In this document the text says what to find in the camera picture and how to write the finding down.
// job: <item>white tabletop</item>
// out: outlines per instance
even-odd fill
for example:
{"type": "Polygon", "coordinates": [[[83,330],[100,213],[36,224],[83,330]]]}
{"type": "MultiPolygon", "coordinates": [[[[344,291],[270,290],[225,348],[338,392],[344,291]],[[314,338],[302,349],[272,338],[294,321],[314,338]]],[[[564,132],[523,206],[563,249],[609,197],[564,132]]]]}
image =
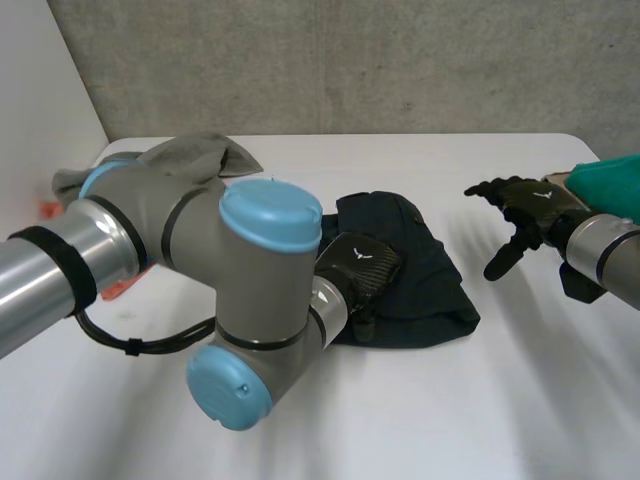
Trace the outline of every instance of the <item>white tabletop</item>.
{"type": "MultiPolygon", "coordinates": [[[[162,139],[115,142],[106,153],[162,139]]],[[[463,190],[596,161],[566,135],[238,137],[264,175],[315,194],[398,192],[422,211],[482,315],[434,348],[330,347],[252,430],[192,400],[189,351],[125,357],[63,320],[0,362],[3,479],[636,479],[640,315],[606,295],[567,299],[551,249],[496,283],[482,269],[511,228],[463,190]]],[[[212,290],[154,267],[91,315],[152,339],[214,312],[212,290]]]]}

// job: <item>teal cloth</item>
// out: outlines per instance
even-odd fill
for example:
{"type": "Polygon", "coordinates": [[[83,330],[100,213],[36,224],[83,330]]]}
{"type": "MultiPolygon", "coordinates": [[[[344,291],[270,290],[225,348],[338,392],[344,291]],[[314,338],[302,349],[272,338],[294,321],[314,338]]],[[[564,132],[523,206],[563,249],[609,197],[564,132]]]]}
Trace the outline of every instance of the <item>teal cloth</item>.
{"type": "Polygon", "coordinates": [[[576,165],[565,185],[590,208],[640,224],[640,154],[576,165]]]}

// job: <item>gray wall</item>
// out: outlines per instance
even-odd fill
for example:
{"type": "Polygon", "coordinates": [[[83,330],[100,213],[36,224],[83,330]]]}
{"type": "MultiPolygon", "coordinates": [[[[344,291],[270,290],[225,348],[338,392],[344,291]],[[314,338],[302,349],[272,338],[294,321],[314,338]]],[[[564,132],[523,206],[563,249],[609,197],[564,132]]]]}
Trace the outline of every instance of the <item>gray wall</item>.
{"type": "Polygon", "coordinates": [[[640,152],[638,0],[50,0],[111,140],[566,132],[640,152]]]}

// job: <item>logo on robotic hand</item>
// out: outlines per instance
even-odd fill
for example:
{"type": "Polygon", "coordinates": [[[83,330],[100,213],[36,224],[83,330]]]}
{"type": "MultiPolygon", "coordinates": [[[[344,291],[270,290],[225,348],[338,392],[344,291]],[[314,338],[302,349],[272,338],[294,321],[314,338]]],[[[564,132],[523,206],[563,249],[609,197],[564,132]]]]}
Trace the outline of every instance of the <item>logo on robotic hand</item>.
{"type": "Polygon", "coordinates": [[[551,195],[553,195],[553,192],[549,192],[549,193],[538,193],[538,192],[533,192],[533,194],[534,194],[536,197],[543,197],[543,198],[546,198],[547,200],[550,200],[550,199],[551,199],[551,195]]]}
{"type": "Polygon", "coordinates": [[[373,255],[363,255],[362,253],[358,252],[358,249],[357,249],[357,248],[354,248],[354,249],[353,249],[353,253],[355,253],[355,254],[356,254],[356,258],[357,258],[358,260],[362,260],[363,258],[365,258],[365,259],[366,259],[366,258],[373,258],[373,255]]]}

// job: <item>robotic arm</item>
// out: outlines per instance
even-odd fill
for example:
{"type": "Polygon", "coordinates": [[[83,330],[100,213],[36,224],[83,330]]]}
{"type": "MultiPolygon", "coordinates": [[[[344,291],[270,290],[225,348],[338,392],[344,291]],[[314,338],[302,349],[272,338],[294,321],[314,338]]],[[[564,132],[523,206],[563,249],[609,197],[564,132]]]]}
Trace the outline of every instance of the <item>robotic arm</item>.
{"type": "Polygon", "coordinates": [[[592,303],[609,291],[640,310],[640,226],[630,219],[593,212],[564,188],[546,181],[497,178],[469,188],[516,227],[484,275],[502,277],[527,249],[543,243],[558,250],[565,294],[592,303]]]}
{"type": "Polygon", "coordinates": [[[92,172],[80,197],[0,244],[0,358],[161,263],[217,291],[216,334],[191,358],[187,383],[202,410],[233,430],[267,416],[399,267],[389,247],[355,234],[316,262],[322,208],[283,182],[201,187],[113,162],[92,172]],[[373,270],[344,255],[352,248],[369,254],[373,270]]]}

